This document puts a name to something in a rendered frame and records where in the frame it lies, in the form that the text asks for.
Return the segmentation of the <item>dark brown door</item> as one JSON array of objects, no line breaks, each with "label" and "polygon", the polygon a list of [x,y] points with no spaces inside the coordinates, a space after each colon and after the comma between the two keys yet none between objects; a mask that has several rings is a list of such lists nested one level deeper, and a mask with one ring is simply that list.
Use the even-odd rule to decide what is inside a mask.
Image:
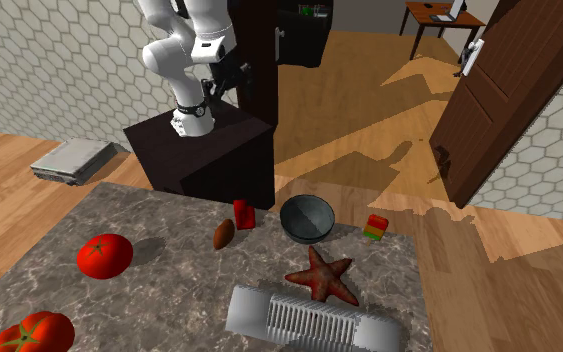
[{"label": "dark brown door", "polygon": [[276,127],[278,65],[275,52],[277,0],[228,0],[240,63],[251,67],[250,82],[237,88],[239,108]]}]

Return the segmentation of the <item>dark cabinet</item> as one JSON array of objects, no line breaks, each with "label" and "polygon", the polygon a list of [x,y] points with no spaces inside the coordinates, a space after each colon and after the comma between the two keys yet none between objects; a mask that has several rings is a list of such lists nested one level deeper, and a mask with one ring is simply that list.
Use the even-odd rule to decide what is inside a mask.
[{"label": "dark cabinet", "polygon": [[321,64],[332,26],[334,0],[277,0],[280,65]]}]

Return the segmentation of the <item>dark robot stand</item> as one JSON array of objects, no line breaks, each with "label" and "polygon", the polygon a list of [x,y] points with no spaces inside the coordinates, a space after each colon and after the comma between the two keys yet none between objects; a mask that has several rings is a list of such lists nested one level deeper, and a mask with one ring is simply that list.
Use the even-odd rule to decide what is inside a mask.
[{"label": "dark robot stand", "polygon": [[212,132],[181,137],[162,113],[124,133],[156,191],[231,204],[275,204],[274,127],[224,102],[211,105]]}]

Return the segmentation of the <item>brown egg-shaped thing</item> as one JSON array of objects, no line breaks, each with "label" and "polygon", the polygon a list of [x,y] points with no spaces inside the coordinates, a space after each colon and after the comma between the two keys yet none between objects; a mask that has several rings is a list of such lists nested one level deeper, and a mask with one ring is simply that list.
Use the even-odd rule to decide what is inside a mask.
[{"label": "brown egg-shaped thing", "polygon": [[231,219],[225,219],[216,228],[213,236],[213,248],[220,250],[226,247],[234,238],[235,225]]}]

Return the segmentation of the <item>grey bowl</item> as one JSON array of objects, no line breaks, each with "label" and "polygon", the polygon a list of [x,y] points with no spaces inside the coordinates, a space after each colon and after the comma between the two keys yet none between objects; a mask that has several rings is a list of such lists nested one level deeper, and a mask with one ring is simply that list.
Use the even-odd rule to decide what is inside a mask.
[{"label": "grey bowl", "polygon": [[282,205],[280,221],[285,234],[295,242],[315,244],[330,233],[335,224],[335,213],[324,199],[301,194]]}]

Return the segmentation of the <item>flat grey box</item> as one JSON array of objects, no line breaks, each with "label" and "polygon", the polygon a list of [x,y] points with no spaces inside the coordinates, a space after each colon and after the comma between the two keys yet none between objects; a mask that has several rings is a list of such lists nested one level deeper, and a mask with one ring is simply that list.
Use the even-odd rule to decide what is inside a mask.
[{"label": "flat grey box", "polygon": [[117,154],[112,142],[73,138],[30,165],[40,179],[84,185]]}]

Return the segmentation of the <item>red green ice lolly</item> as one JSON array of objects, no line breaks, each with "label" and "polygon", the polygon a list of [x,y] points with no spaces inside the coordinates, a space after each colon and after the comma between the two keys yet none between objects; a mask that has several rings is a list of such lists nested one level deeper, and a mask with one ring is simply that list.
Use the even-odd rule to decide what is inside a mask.
[{"label": "red green ice lolly", "polygon": [[379,241],[387,230],[389,221],[382,216],[371,214],[368,217],[363,234],[368,238],[367,245],[372,241]]}]

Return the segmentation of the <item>wooden desk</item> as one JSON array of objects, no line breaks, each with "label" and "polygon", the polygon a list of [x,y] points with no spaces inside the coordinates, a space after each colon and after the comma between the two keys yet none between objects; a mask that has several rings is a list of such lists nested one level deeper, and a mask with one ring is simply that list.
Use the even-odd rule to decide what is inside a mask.
[{"label": "wooden desk", "polygon": [[399,35],[405,29],[407,19],[410,14],[418,22],[419,28],[416,33],[415,41],[409,59],[413,60],[419,42],[426,27],[437,27],[440,29],[438,37],[441,37],[446,28],[470,29],[471,32],[465,42],[465,46],[470,44],[476,37],[479,29],[484,23],[464,10],[465,0],[454,0],[452,4],[437,2],[406,2],[405,13],[400,27]]}]

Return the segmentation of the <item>round red tomato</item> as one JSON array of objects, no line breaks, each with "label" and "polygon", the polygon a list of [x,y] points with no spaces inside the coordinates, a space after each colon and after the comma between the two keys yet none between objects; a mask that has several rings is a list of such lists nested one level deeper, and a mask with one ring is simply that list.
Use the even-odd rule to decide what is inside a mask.
[{"label": "round red tomato", "polygon": [[124,272],[133,259],[133,246],[118,234],[100,234],[89,240],[77,254],[77,266],[85,275],[105,280]]}]

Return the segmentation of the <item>red starfish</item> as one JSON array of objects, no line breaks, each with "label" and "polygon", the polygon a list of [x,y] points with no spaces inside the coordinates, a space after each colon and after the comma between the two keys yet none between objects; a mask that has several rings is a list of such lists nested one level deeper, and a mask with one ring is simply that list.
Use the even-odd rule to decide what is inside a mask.
[{"label": "red starfish", "polygon": [[312,245],[308,248],[308,257],[309,269],[287,274],[284,279],[291,283],[309,286],[311,299],[314,301],[325,302],[333,295],[351,305],[359,305],[357,297],[341,281],[341,276],[352,263],[351,258],[327,263]]}]

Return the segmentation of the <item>grey ribbed cylinder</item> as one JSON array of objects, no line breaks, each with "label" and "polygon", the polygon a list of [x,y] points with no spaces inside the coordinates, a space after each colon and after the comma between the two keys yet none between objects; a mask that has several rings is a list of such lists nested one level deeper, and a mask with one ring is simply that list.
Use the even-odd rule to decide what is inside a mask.
[{"label": "grey ribbed cylinder", "polygon": [[403,352],[394,319],[237,285],[225,329],[307,352]]}]

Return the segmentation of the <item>brown panelled door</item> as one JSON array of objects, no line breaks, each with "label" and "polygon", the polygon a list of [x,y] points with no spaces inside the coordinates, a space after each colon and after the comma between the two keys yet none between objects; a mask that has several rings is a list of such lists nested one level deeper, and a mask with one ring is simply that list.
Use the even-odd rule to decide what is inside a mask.
[{"label": "brown panelled door", "polygon": [[500,0],[430,138],[465,207],[563,83],[563,0]]}]

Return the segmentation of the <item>ribbed red tomato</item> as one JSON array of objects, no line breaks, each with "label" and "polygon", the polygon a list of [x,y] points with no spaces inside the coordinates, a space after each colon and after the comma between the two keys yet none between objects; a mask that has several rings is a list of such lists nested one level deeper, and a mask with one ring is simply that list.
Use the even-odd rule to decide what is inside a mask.
[{"label": "ribbed red tomato", "polygon": [[68,352],[75,328],[61,313],[41,311],[0,333],[0,352]]}]

